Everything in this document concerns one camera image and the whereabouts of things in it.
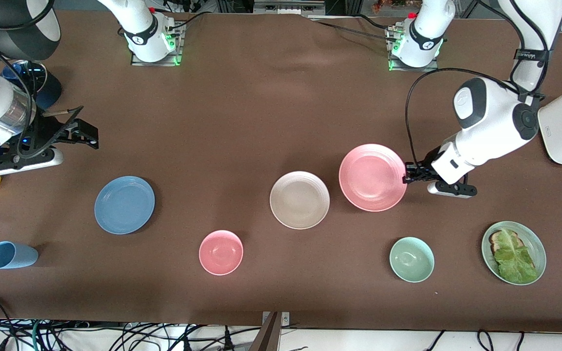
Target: pink bowl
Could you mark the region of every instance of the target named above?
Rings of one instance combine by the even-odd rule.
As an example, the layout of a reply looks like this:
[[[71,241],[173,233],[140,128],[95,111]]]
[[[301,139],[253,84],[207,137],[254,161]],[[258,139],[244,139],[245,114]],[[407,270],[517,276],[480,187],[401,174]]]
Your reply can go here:
[[[341,162],[341,191],[362,210],[385,211],[404,196],[404,173],[404,162],[388,147],[361,145],[352,149]]]
[[[215,231],[203,239],[199,247],[199,261],[208,273],[225,275],[241,263],[243,246],[240,238],[230,231]]]

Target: brown tabletop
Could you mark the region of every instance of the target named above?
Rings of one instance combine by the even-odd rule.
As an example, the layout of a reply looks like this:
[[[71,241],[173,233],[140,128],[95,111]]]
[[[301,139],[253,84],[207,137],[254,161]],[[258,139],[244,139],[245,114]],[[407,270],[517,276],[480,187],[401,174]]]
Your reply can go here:
[[[300,327],[562,331],[562,166],[540,137],[472,171],[475,198],[418,183],[399,205],[366,213],[341,193],[339,164],[371,142],[410,160],[403,109],[419,76],[388,71],[382,40],[299,16],[214,14],[189,26],[180,67],[131,67],[110,13],[58,17],[62,41],[45,64],[64,93],[52,110],[83,104],[100,149],[59,145],[64,164],[4,178],[0,240],[40,251],[33,267],[0,271],[12,316],[256,325],[261,311],[290,311]],[[382,34],[361,20],[330,21]],[[455,20],[448,38],[441,67],[508,76],[517,36],[506,22]],[[467,78],[439,73],[417,87],[420,157],[459,130],[451,99]],[[562,94],[562,34],[544,93]],[[296,170],[321,177],[332,199],[306,231],[281,225],[268,205],[275,180]],[[93,208],[124,175],[148,180],[157,205],[140,231],[117,236]],[[537,283],[508,285],[482,261],[482,234],[501,220],[542,240],[548,267]],[[216,229],[244,244],[241,266],[224,277],[197,255]],[[420,284],[397,278],[387,260],[408,235],[435,253]]]

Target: lettuce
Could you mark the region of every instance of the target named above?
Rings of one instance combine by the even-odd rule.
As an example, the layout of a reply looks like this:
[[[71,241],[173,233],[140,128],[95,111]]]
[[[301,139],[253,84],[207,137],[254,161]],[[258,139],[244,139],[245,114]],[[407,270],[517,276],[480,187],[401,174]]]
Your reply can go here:
[[[498,263],[500,277],[515,284],[526,284],[537,279],[537,269],[526,246],[517,240],[517,234],[501,229],[495,238],[499,249],[493,254]]]

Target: light green plate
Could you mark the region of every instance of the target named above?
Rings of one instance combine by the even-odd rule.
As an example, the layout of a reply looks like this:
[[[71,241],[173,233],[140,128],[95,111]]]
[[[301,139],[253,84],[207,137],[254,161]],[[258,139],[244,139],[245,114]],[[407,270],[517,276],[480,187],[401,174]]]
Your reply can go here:
[[[518,237],[522,240],[524,246],[528,248],[530,258],[533,259],[533,264],[535,264],[535,269],[537,269],[537,279],[526,284],[517,284],[509,282],[508,280],[500,277],[500,274],[498,273],[498,263],[493,258],[493,253],[491,252],[491,243],[489,242],[489,237],[491,236],[491,234],[499,231],[500,229],[511,229],[518,234]],[[494,225],[491,225],[491,227],[487,229],[487,231],[484,233],[484,236],[482,237],[481,251],[482,259],[484,259],[484,262],[487,264],[487,267],[489,267],[490,271],[495,274],[496,277],[500,278],[500,280],[509,284],[533,284],[534,282],[537,282],[537,280],[542,277],[544,271],[546,271],[546,251],[543,248],[542,242],[539,240],[537,235],[533,233],[533,231],[517,222],[510,222],[506,220],[504,222],[498,222]]]
[[[392,246],[390,265],[402,280],[419,283],[433,273],[435,256],[431,248],[419,238],[405,237]]]

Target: bread slice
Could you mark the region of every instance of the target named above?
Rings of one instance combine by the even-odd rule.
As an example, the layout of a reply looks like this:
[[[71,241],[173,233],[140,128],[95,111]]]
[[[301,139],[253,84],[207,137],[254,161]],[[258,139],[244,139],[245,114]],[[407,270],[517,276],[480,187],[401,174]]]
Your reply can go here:
[[[496,238],[498,237],[498,234],[500,234],[500,233],[502,233],[502,232],[497,231],[497,232],[491,234],[491,236],[489,237],[489,242],[491,243],[491,253],[493,253],[494,255],[496,254],[496,251],[498,249],[500,249],[500,245],[496,242]],[[517,239],[517,243],[518,243],[517,247],[524,246],[524,242],[522,242],[521,238],[518,237],[517,233],[513,232],[513,234],[515,234],[515,239]]]

